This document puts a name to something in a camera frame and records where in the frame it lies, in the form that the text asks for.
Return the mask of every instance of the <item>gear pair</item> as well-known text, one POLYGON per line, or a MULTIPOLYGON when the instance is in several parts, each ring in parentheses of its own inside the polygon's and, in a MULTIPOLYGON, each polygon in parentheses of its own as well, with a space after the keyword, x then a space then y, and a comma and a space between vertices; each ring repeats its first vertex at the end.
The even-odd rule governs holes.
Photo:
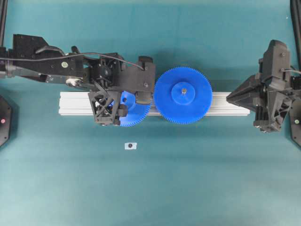
MULTIPOLYGON (((176 67, 165 72, 157 80, 154 103, 161 115, 177 124, 189 124, 200 120, 209 110, 212 89, 207 78, 195 69, 176 67)), ((121 104, 128 108, 121 117, 121 126, 134 126, 147 115, 150 105, 138 105, 135 96, 124 91, 121 104)))

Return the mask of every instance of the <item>black post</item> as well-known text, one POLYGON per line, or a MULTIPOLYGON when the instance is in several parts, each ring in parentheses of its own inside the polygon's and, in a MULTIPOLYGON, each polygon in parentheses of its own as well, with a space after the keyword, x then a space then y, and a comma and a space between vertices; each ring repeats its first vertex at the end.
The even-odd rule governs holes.
POLYGON ((8 0, 0 0, 0 47, 3 47, 8 0))

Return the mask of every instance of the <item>teal table surface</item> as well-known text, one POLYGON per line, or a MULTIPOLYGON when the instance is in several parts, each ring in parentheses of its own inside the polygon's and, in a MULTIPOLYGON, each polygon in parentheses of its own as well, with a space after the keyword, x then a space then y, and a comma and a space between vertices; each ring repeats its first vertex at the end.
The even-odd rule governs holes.
MULTIPOLYGON (((69 52, 154 58, 203 72, 232 91, 258 72, 269 41, 297 66, 289 0, 10 0, 5 46, 38 35, 69 52)), ((1 226, 296 226, 301 151, 286 119, 262 134, 247 117, 207 116, 191 125, 148 117, 132 128, 58 114, 65 85, 0 81, 14 108, 0 149, 1 226), (137 142, 137 150, 124 150, 137 142)))

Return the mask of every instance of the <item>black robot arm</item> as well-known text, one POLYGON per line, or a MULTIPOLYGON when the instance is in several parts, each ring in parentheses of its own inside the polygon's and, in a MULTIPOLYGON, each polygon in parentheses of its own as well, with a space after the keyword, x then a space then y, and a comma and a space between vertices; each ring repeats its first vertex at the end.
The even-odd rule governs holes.
MULTIPOLYGON (((291 69, 287 46, 272 40, 259 60, 259 72, 233 91, 227 101, 254 111, 253 125, 260 131, 280 131, 285 117, 289 111, 295 111, 293 105, 301 97, 301 77, 292 76, 292 73, 300 72, 291 69)), ((291 120, 299 124, 297 118, 291 117, 291 120)))
POLYGON ((12 49, 0 47, 0 77, 21 76, 89 91, 95 122, 101 125, 119 125, 119 118, 127 115, 127 107, 120 104, 123 91, 135 94, 138 104, 151 103, 155 83, 152 58, 140 56, 134 64, 118 53, 80 53, 75 46, 71 51, 65 54, 42 37, 15 34, 12 49))

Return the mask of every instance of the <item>screw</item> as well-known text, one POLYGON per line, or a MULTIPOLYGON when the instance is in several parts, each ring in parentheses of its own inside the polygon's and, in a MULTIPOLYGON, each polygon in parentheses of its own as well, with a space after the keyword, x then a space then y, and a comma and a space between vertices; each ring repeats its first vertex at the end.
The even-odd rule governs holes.
POLYGON ((185 95, 187 93, 187 89, 186 88, 182 88, 182 94, 185 95))
POLYGON ((63 68, 67 68, 68 67, 68 63, 66 61, 63 61, 62 64, 61 64, 61 66, 63 68))

